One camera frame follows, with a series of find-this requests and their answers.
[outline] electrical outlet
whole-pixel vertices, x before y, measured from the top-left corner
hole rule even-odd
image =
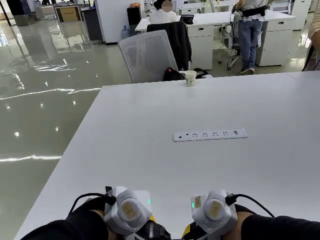
[[[244,129],[211,130],[211,131],[189,131],[176,132],[173,134],[174,142],[218,140],[218,139],[243,139],[248,134]]]

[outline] hand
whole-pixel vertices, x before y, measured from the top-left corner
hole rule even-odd
[[[240,211],[236,213],[238,216],[238,222],[235,227],[223,236],[223,240],[241,240],[241,227],[245,219],[252,215],[250,212]]]
[[[105,218],[105,213],[103,211],[101,210],[91,210],[91,211],[97,213],[102,219]],[[120,240],[120,239],[122,239],[120,234],[117,234],[113,232],[110,228],[108,228],[108,240]]]

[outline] person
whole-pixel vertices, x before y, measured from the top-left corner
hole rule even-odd
[[[104,222],[104,204],[99,197],[87,201],[66,220],[53,221],[41,226],[22,240],[120,240],[122,236],[108,229]],[[237,224],[223,236],[223,240],[318,240],[320,238],[320,222],[288,216],[260,216],[240,205],[236,205],[236,210]],[[164,235],[153,240],[171,239],[169,233],[163,237]]]
[[[172,11],[171,1],[157,0],[153,5],[156,11],[150,15],[151,24],[168,24],[178,21],[177,14]]]
[[[239,0],[236,9],[242,11],[244,17],[239,20],[239,47],[242,58],[240,75],[255,73],[255,61],[259,36],[264,23],[265,6],[268,0]]]
[[[312,45],[309,47],[303,71],[320,70],[320,2],[315,9],[308,37]]]

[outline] paper cup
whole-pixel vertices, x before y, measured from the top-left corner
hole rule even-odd
[[[194,86],[196,84],[196,71],[186,71],[185,72],[185,82],[188,87]]]

